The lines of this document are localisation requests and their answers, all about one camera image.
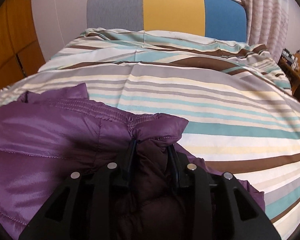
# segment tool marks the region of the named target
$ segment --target teal stripe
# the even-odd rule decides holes
[[[300,198],[300,186],[294,191],[266,206],[266,215],[272,219],[285,211],[289,206]]]
[[[187,48],[193,48],[202,50],[205,49],[207,51],[213,49],[221,49],[226,50],[232,53],[237,53],[240,51],[240,49],[246,49],[250,50],[251,47],[246,45],[243,46],[243,44],[239,45],[236,44],[233,47],[226,45],[224,43],[219,43],[217,41],[213,42],[212,44],[208,45],[202,45],[197,44],[192,41],[186,41],[186,40],[180,40],[180,39],[173,39],[173,38],[166,38],[166,37],[158,37],[158,36],[152,36],[148,33],[131,33],[131,34],[120,34],[120,33],[105,33],[105,31],[97,32],[97,33],[103,33],[104,36],[111,37],[111,40],[121,40],[121,41],[138,41],[138,42],[144,42],[144,43],[166,43],[167,45],[176,45],[176,46],[183,46]]]
[[[172,57],[172,56],[176,56],[176,55],[180,55],[178,53],[164,53],[161,51],[148,51],[148,50],[143,50],[143,51],[138,51],[136,52],[133,56],[123,56],[123,57],[119,57],[117,58],[117,62],[118,61],[146,61],[146,62],[154,62],[163,58],[167,58],[167,57]]]
[[[300,132],[287,132],[277,129],[229,125],[221,123],[189,122],[183,133],[300,139]]]
[[[272,82],[276,84],[278,87],[281,87],[283,89],[291,89],[291,85],[288,82],[278,81],[278,80],[272,80]]]
[[[171,115],[189,115],[193,117],[204,117],[204,118],[219,118],[223,120],[232,120],[232,121],[242,121],[242,122],[252,122],[258,124],[265,124],[265,125],[276,125],[283,128],[300,128],[300,124],[280,124],[277,122],[271,121],[262,121],[256,120],[252,118],[245,118],[239,116],[232,116],[232,115],[223,115],[223,114],[215,114],[215,113],[200,113],[200,112],[192,112],[187,110],[181,109],[171,109],[171,108],[160,108],[160,107],[148,107],[148,106],[129,106],[129,105],[118,105],[119,109],[125,111],[143,111],[147,113],[166,113]]]
[[[275,66],[275,67],[271,67],[271,68],[269,68],[269,69],[267,69],[267,70],[263,70],[263,72],[266,72],[266,73],[271,73],[272,71],[275,71],[275,70],[281,70],[281,68],[280,67],[278,67],[278,66]]]
[[[102,95],[102,94],[93,94],[93,93],[91,93],[90,96],[91,97],[96,97],[96,98],[100,98],[100,97],[104,98],[104,95]],[[106,98],[111,98],[111,99],[122,98],[122,99],[125,99],[125,100],[136,100],[136,101],[142,101],[142,102],[174,103],[174,104],[186,105],[186,106],[211,107],[211,108],[217,108],[217,109],[221,109],[221,110],[235,111],[235,112],[244,113],[244,114],[253,114],[253,115],[256,115],[256,116],[270,117],[270,118],[276,119],[278,121],[295,121],[295,120],[299,120],[299,118],[297,116],[295,116],[295,117],[275,117],[271,114],[259,113],[257,111],[252,111],[252,110],[244,110],[244,109],[239,109],[239,108],[234,108],[234,107],[226,107],[226,106],[210,104],[210,103],[188,102],[188,101],[183,101],[183,100],[178,100],[178,99],[150,98],[150,97],[126,96],[126,95],[110,95],[110,97],[107,95]]]
[[[106,41],[106,42],[113,44],[113,46],[107,47],[107,48],[121,48],[122,47],[122,46],[114,46],[115,44],[123,45],[125,49],[136,49],[136,47],[140,48],[140,45],[131,44],[131,43],[125,42],[125,41]]]
[[[234,70],[237,70],[237,69],[244,69],[244,68],[242,68],[242,67],[231,67],[231,68],[222,70],[221,72],[228,73],[228,72],[231,72],[231,71],[234,71]]]

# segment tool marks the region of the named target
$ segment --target striped bedding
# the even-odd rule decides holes
[[[264,191],[266,214],[283,240],[300,223],[300,103],[265,45],[87,29],[37,74],[0,91],[0,106],[26,90],[82,82],[92,100],[188,119],[180,145]]]

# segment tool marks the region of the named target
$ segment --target white wall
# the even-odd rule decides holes
[[[88,0],[31,0],[34,26],[48,61],[87,28]]]
[[[285,47],[291,53],[300,49],[300,7],[295,0],[289,0],[289,25]]]

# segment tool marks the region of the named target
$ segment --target wooden desk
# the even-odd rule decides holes
[[[278,65],[290,80],[292,95],[300,102],[300,70],[298,72],[293,71],[291,66],[289,66],[282,59],[279,60]]]

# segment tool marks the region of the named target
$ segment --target purple down jacket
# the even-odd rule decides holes
[[[0,223],[18,239],[65,177],[112,162],[135,137],[141,142],[141,168],[134,181],[140,191],[118,200],[119,239],[178,238],[184,221],[178,200],[168,191],[164,147],[175,144],[190,162],[221,174],[176,144],[187,123],[168,114],[136,115],[88,100],[85,84],[41,95],[24,93],[0,107]],[[241,183],[264,210],[263,192]],[[168,233],[158,237],[165,231],[160,227]]]

